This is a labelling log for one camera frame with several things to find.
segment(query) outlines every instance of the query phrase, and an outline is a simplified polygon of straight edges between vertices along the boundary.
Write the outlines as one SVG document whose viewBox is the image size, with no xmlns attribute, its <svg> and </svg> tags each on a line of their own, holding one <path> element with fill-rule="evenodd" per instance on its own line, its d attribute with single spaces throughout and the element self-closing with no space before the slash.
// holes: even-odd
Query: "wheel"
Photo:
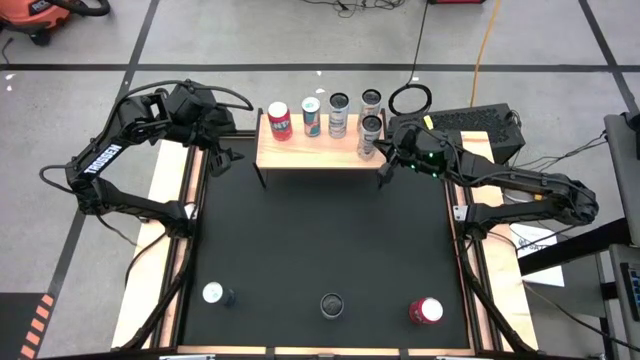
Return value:
<svg viewBox="0 0 640 360">
<path fill-rule="evenodd" d="M 51 42 L 51 34 L 45 30 L 29 35 L 31 41 L 38 46 L 47 46 Z"/>
</svg>

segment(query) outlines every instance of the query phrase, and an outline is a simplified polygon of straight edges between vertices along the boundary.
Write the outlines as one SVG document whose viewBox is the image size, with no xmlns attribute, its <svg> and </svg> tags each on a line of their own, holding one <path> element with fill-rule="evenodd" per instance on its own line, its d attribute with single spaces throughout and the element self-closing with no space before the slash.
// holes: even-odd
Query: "white paper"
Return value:
<svg viewBox="0 0 640 360">
<path fill-rule="evenodd" d="M 543 237 L 553 234 L 553 231 L 549 229 L 542 229 L 533 226 L 511 224 L 512 239 L 518 247 L 524 246 L 530 242 L 536 241 Z M 555 236 L 552 236 L 546 240 L 542 240 L 531 246 L 527 246 L 518 251 L 518 258 L 525 255 L 529 255 L 538 250 L 544 249 L 547 246 L 555 245 L 558 242 Z M 562 275 L 562 267 L 556 266 L 550 269 L 538 271 L 537 273 L 523 276 L 522 279 L 526 282 L 533 282 L 538 284 L 562 286 L 564 287 L 564 277 Z"/>
</svg>

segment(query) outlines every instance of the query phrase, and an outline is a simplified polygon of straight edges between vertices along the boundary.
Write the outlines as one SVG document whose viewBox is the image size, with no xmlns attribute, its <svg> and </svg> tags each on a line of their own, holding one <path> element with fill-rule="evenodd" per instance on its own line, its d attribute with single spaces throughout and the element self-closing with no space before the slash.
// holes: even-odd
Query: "can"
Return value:
<svg viewBox="0 0 640 360">
<path fill-rule="evenodd" d="M 369 160 L 375 155 L 376 148 L 373 141 L 380 139 L 382 132 L 382 120 L 375 115 L 366 116 L 358 128 L 358 156 L 364 160 Z"/>
<path fill-rule="evenodd" d="M 320 311 L 327 320 L 337 319 L 344 310 L 344 301 L 336 293 L 325 294 L 320 300 Z"/>
<path fill-rule="evenodd" d="M 267 110 L 267 116 L 269 117 L 273 137 L 278 141 L 289 140 L 293 135 L 293 130 L 291 128 L 291 114 L 287 104 L 280 101 L 272 103 Z"/>
<path fill-rule="evenodd" d="M 362 93 L 360 101 L 362 103 L 362 109 L 358 116 L 358 131 L 362 130 L 360 126 L 360 124 L 362 124 L 362 119 L 369 115 L 378 116 L 378 114 L 380 114 L 382 95 L 380 95 L 380 92 L 376 89 L 368 89 Z"/>
<path fill-rule="evenodd" d="M 329 136 L 334 139 L 343 138 L 347 134 L 349 118 L 349 97 L 343 93 L 335 93 L 329 98 Z"/>
<path fill-rule="evenodd" d="M 425 297 L 416 300 L 409 305 L 409 318 L 416 324 L 435 324 L 444 312 L 440 301 Z"/>
<path fill-rule="evenodd" d="M 233 306 L 236 302 L 236 293 L 219 282 L 210 282 L 202 289 L 202 297 L 209 304 L 221 304 Z"/>
<path fill-rule="evenodd" d="M 320 135 L 320 100 L 314 97 L 302 100 L 302 120 L 307 136 Z"/>
</svg>

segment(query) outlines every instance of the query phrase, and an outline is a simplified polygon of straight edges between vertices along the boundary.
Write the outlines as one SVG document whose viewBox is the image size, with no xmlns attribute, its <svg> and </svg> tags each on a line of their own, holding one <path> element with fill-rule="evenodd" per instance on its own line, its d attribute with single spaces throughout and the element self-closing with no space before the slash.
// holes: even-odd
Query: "can lid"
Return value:
<svg viewBox="0 0 640 360">
<path fill-rule="evenodd" d="M 365 104 L 376 105 L 380 100 L 382 100 L 382 95 L 380 95 L 378 90 L 369 89 L 362 93 L 362 101 L 364 101 Z"/>
<path fill-rule="evenodd" d="M 308 112 L 316 112 L 320 110 L 320 100 L 310 96 L 302 100 L 302 109 Z"/>
<path fill-rule="evenodd" d="M 287 108 L 287 104 L 280 101 L 276 101 L 274 103 L 271 103 L 271 105 L 269 105 L 269 109 L 267 111 L 269 112 L 269 115 L 279 118 L 279 117 L 283 117 L 288 110 L 289 109 Z"/>
<path fill-rule="evenodd" d="M 204 301 L 209 304 L 214 304 L 222 299 L 222 294 L 224 290 L 222 289 L 222 285 L 217 282 L 210 282 L 205 285 L 204 289 L 202 289 L 202 297 Z"/>
<path fill-rule="evenodd" d="M 322 311 L 327 315 L 335 316 L 342 312 L 342 298 L 337 294 L 327 294 L 322 298 Z"/>
<path fill-rule="evenodd" d="M 329 98 L 329 104 L 336 109 L 343 109 L 349 105 L 349 97 L 343 93 L 335 93 Z"/>
<path fill-rule="evenodd" d="M 378 131 L 382 127 L 382 120 L 375 115 L 365 116 L 362 119 L 362 127 L 367 131 Z"/>
<path fill-rule="evenodd" d="M 444 309 L 442 308 L 442 304 L 440 301 L 434 298 L 426 298 L 422 302 L 422 315 L 429 321 L 438 321 L 442 317 L 442 313 Z"/>
</svg>

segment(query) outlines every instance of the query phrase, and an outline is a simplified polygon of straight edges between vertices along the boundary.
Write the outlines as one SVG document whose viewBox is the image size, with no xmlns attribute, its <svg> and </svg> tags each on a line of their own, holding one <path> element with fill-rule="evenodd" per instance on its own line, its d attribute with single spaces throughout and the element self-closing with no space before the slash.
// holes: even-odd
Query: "orange striped tape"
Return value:
<svg viewBox="0 0 640 360">
<path fill-rule="evenodd" d="M 25 343 L 20 349 L 20 355 L 27 359 L 35 359 L 40 350 L 44 332 L 49 322 L 49 315 L 53 310 L 54 299 L 51 295 L 44 294 L 40 304 L 36 307 L 36 316 L 31 320 L 31 328 L 25 336 Z"/>
</svg>

